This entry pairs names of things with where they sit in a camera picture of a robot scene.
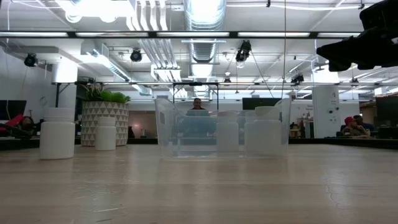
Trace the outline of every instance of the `person in red cap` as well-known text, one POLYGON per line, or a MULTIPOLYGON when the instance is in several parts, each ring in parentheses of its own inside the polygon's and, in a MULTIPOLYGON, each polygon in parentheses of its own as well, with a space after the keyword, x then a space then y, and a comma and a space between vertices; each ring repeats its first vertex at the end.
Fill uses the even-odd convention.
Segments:
POLYGON ((346 127, 342 130, 344 137, 371 138, 362 126, 356 124, 353 117, 347 117, 344 122, 346 123, 346 127))

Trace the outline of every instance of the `wooden table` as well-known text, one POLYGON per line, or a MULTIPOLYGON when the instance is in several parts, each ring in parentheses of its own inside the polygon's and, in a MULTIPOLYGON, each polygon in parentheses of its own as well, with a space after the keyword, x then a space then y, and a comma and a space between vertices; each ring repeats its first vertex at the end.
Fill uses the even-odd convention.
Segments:
POLYGON ((328 145, 239 161, 166 161, 153 145, 3 151, 0 223, 397 223, 397 174, 395 151, 328 145))

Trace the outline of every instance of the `clear plastic bin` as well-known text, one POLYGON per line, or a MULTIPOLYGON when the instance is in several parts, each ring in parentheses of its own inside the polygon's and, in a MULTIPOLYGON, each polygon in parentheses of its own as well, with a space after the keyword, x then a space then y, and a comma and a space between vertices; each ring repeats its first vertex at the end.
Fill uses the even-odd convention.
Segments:
POLYGON ((245 151, 245 124, 246 112, 237 111, 236 123, 238 133, 238 150, 236 147, 220 148, 217 147, 217 111, 190 110, 181 112, 172 102, 165 99, 157 99, 156 123, 159 145, 165 159, 247 159, 260 157, 283 157, 289 143, 289 124, 290 124, 290 98, 284 98, 275 106, 280 111, 279 121, 281 128, 281 147, 277 154, 267 154, 266 142, 261 142, 259 150, 255 153, 245 151))

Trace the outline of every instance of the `white patterned planter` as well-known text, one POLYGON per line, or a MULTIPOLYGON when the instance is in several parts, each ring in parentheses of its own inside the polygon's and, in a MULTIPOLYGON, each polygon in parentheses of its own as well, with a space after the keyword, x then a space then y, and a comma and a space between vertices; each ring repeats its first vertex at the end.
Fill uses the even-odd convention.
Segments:
POLYGON ((83 102, 81 145, 95 146, 98 117, 116 118, 116 145, 125 146, 128 139, 129 110, 126 104, 103 101, 83 102))

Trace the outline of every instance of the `red cap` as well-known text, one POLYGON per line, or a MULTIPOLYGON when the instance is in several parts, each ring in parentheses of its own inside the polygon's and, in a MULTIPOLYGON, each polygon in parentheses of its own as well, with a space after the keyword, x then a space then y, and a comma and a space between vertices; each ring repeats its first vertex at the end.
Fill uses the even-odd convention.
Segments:
POLYGON ((346 125, 348 125, 349 123, 355 121, 355 119, 353 117, 346 117, 346 119, 344 119, 344 122, 346 123, 346 125))

